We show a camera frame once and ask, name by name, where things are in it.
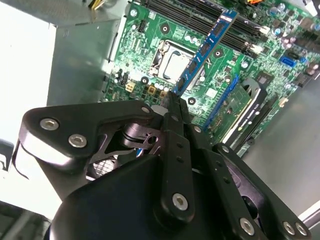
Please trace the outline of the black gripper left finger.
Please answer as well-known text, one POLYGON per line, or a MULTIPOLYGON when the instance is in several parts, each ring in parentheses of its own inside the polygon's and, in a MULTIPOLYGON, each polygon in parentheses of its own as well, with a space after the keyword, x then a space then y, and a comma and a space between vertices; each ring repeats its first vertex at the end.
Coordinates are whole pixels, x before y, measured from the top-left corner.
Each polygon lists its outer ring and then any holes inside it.
POLYGON ((19 140, 29 154, 64 175, 84 175, 91 164, 142 148, 147 153, 128 163, 148 157, 160 160, 156 218, 167 224, 188 224, 196 208, 180 100, 169 93, 164 114, 140 100, 35 108, 24 114, 19 140))

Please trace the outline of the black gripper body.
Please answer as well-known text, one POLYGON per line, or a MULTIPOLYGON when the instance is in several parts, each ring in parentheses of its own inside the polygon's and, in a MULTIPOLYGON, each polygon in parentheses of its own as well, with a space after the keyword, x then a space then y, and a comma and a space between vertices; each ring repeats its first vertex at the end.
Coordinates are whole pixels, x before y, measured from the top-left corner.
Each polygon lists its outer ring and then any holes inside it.
POLYGON ((193 172, 195 216, 169 227, 157 219, 162 163, 135 160, 71 193, 60 205, 49 230, 51 240, 233 240, 209 178, 193 172))

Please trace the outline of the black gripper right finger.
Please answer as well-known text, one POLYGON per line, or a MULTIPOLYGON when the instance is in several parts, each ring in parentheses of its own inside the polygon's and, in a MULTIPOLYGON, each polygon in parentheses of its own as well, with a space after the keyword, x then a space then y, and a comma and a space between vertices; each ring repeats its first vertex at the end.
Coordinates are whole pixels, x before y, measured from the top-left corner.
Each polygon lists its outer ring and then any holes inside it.
POLYGON ((204 132, 191 123, 180 99, 185 133, 195 165, 210 180, 218 200, 221 230, 226 240, 310 240, 311 232, 287 205, 223 143, 211 146, 204 132))

